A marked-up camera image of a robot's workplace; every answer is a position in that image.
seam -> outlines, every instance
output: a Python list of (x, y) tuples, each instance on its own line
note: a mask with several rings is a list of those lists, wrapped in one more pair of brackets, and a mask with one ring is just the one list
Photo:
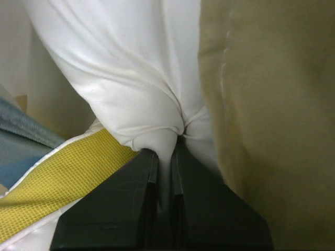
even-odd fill
[(230, 156), (229, 156), (229, 143), (228, 143), (228, 129), (227, 129), (227, 125), (228, 125), (228, 121), (227, 121), (227, 103), (225, 101), (225, 96), (224, 96), (224, 85), (225, 85), (225, 74), (226, 74), (226, 66), (227, 63), (225, 62), (227, 59), (227, 51), (230, 49), (229, 47), (229, 37), (230, 37), (230, 33), (232, 31), (232, 17), (234, 15), (234, 11), (235, 11), (235, 3), (236, 1), (234, 0), (230, 0), (230, 10), (229, 10), (229, 19), (228, 19), (228, 30), (226, 33), (226, 39), (225, 39), (225, 44), (226, 47), (224, 49), (224, 52), (222, 54), (222, 66), (221, 66), (221, 73), (222, 73), (222, 78), (221, 78), (221, 98), (222, 98), (222, 104), (223, 104), (223, 109), (224, 109), (224, 122), (225, 122), (225, 138), (226, 138), (226, 142), (224, 144), (225, 147), (225, 152), (226, 152), (226, 161), (228, 164), (228, 171), (229, 171), (229, 175), (230, 177), (233, 177), (232, 171), (231, 171), (231, 160), (230, 160)]

